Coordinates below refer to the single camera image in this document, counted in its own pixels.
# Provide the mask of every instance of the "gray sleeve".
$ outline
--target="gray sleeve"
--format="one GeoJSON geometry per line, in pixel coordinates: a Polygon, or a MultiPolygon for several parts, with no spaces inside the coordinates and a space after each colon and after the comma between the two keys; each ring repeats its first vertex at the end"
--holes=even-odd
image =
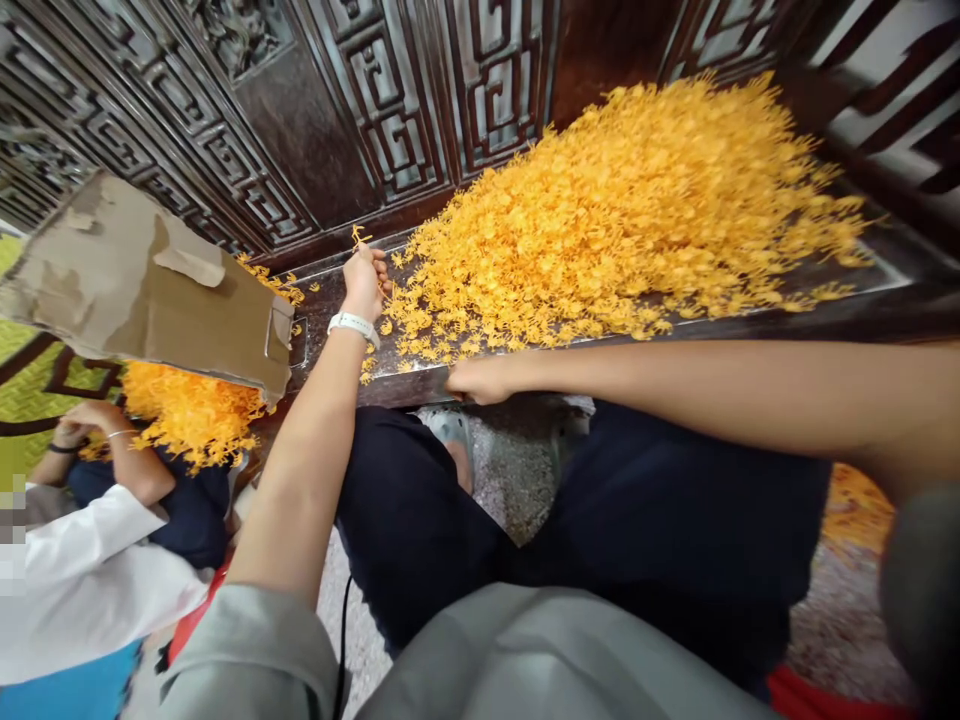
{"type": "Polygon", "coordinates": [[[160,691],[160,717],[333,717],[337,660],[320,619],[285,593],[220,588],[160,691]]]}
{"type": "Polygon", "coordinates": [[[880,574],[890,647],[928,700],[954,686],[960,662],[960,485],[898,513],[880,574]]]}

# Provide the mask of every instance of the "hand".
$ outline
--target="hand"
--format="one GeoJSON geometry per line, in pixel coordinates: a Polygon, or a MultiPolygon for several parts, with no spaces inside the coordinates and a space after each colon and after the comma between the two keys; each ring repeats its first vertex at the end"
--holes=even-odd
{"type": "Polygon", "coordinates": [[[516,363],[521,355],[493,355],[461,360],[450,368],[447,392],[463,402],[470,398],[478,405],[493,405],[513,395],[516,363]]]}
{"type": "Polygon", "coordinates": [[[93,425],[72,422],[67,420],[66,417],[62,417],[53,431],[53,444],[68,450],[79,448],[80,443],[90,434],[91,430],[93,430],[93,425]]]}
{"type": "Polygon", "coordinates": [[[347,297],[340,306],[341,312],[359,315],[374,322],[383,312],[384,293],[393,287],[387,279],[386,253],[360,243],[353,257],[343,266],[343,279],[347,285],[347,297]]]}
{"type": "Polygon", "coordinates": [[[99,428],[106,434],[130,427],[130,421],[123,416],[123,411],[106,400],[85,400],[68,410],[60,418],[60,423],[76,426],[77,432],[80,428],[86,427],[87,432],[93,428],[99,428]]]}

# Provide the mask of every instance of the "lap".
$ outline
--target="lap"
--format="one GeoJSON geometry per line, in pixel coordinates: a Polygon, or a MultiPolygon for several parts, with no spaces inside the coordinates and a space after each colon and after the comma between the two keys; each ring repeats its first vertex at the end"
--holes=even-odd
{"type": "Polygon", "coordinates": [[[362,408],[337,526],[388,650],[495,581],[589,590],[741,686],[778,661],[809,584],[829,464],[598,403],[548,520],[517,550],[413,416],[362,408]]]}
{"type": "Polygon", "coordinates": [[[759,692],[809,587],[829,477],[598,403],[521,573],[594,592],[759,692]]]}
{"type": "Polygon", "coordinates": [[[451,603],[498,579],[510,541],[457,484],[412,415],[360,408],[337,507],[357,586],[396,654],[451,603]]]}
{"type": "MultiPolygon", "coordinates": [[[[176,479],[176,486],[160,501],[169,520],[151,533],[150,541],[182,557],[195,568],[220,567],[229,538],[224,515],[229,508],[227,467],[204,468],[188,474],[182,460],[159,453],[176,479]]],[[[67,486],[80,508],[114,485],[113,463],[78,462],[67,475],[67,486]]]]}

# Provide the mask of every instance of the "torn cardboard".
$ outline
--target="torn cardboard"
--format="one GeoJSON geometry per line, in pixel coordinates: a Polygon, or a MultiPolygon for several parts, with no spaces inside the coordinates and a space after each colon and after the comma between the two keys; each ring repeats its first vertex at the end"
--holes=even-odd
{"type": "Polygon", "coordinates": [[[259,388],[290,379],[294,308],[150,196],[98,172],[0,282],[0,315],[91,359],[146,360],[259,388]]]}

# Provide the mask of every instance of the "leg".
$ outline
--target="leg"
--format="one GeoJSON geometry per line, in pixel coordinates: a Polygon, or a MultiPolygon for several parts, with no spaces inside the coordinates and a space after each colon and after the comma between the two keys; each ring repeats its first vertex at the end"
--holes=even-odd
{"type": "Polygon", "coordinates": [[[67,487],[81,510],[113,485],[113,463],[77,460],[67,473],[67,487]]]}
{"type": "Polygon", "coordinates": [[[606,597],[762,694],[809,586],[829,475],[598,402],[522,567],[606,597]]]}
{"type": "Polygon", "coordinates": [[[357,411],[337,528],[394,657],[438,612],[497,580],[515,550],[457,484],[433,433],[377,407],[357,411]]]}
{"type": "Polygon", "coordinates": [[[150,540],[198,570],[220,567],[230,541],[224,520],[229,505],[230,468],[204,468],[190,476],[182,461],[167,462],[167,467],[177,480],[173,492],[160,501],[170,520],[151,534],[150,540]]]}
{"type": "MultiPolygon", "coordinates": [[[[170,520],[152,533],[150,540],[197,569],[220,567],[229,541],[223,518],[227,508],[224,501],[229,503],[229,468],[204,468],[191,477],[182,460],[163,453],[160,458],[177,485],[160,501],[170,520]]],[[[84,508],[113,487],[113,463],[78,462],[67,475],[67,485],[77,505],[84,508]]]]}

